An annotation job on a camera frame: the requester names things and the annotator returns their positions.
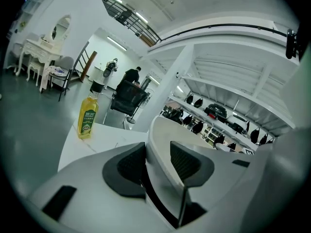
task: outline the black bottle cap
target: black bottle cap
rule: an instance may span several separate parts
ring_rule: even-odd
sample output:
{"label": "black bottle cap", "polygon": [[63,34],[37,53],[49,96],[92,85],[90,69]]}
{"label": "black bottle cap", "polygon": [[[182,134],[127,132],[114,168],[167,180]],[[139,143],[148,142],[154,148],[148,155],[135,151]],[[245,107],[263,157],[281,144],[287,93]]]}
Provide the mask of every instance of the black bottle cap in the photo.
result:
{"label": "black bottle cap", "polygon": [[99,80],[94,80],[93,84],[92,84],[92,86],[90,88],[90,91],[91,92],[94,91],[94,92],[101,93],[102,90],[103,90],[103,86],[104,86],[104,84],[102,82],[100,82]]}

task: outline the yellow liquid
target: yellow liquid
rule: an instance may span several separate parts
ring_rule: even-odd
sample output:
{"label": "yellow liquid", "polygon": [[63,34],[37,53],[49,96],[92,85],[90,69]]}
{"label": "yellow liquid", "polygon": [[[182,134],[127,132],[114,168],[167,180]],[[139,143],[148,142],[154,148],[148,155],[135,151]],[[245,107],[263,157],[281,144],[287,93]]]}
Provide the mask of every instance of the yellow liquid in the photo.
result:
{"label": "yellow liquid", "polygon": [[93,125],[95,122],[95,118],[93,120],[93,124],[91,124],[91,126],[90,126],[90,129],[87,132],[81,133],[81,127],[82,127],[85,112],[89,111],[89,110],[93,110],[95,113],[97,113],[97,111],[98,111],[97,100],[93,99],[91,97],[84,99],[82,104],[81,104],[79,120],[78,120],[78,128],[77,128],[78,137],[80,139],[89,138],[91,136],[91,133],[92,133],[92,128],[93,128]]}

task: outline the pillar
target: pillar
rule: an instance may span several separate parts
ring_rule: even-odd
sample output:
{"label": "pillar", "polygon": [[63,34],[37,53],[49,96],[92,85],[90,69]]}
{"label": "pillar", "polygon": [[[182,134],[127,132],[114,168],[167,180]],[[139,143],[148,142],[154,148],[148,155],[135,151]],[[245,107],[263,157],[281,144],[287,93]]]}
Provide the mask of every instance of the pillar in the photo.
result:
{"label": "pillar", "polygon": [[194,56],[194,45],[186,45],[165,74],[155,94],[150,98],[139,115],[132,128],[133,131],[147,132],[149,130],[152,120],[159,115],[168,96],[176,89],[181,77],[190,69]]}

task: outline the green label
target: green label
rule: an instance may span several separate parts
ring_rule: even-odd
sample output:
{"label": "green label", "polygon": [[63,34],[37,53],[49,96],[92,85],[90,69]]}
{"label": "green label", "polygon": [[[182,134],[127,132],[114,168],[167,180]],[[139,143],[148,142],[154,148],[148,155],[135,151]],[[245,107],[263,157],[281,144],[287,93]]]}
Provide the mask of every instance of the green label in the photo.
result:
{"label": "green label", "polygon": [[88,110],[84,113],[82,126],[81,126],[81,134],[88,134],[91,132],[95,114],[96,112],[93,110]]}

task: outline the bottle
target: bottle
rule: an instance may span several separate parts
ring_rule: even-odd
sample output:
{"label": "bottle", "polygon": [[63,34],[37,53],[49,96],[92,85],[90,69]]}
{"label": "bottle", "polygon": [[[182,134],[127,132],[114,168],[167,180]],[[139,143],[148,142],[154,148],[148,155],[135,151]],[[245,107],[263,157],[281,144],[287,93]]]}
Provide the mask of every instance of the bottle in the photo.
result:
{"label": "bottle", "polygon": [[97,99],[102,92],[104,84],[94,80],[90,89],[90,94],[82,101],[77,133],[80,139],[89,138],[92,132],[92,126],[98,111]]}

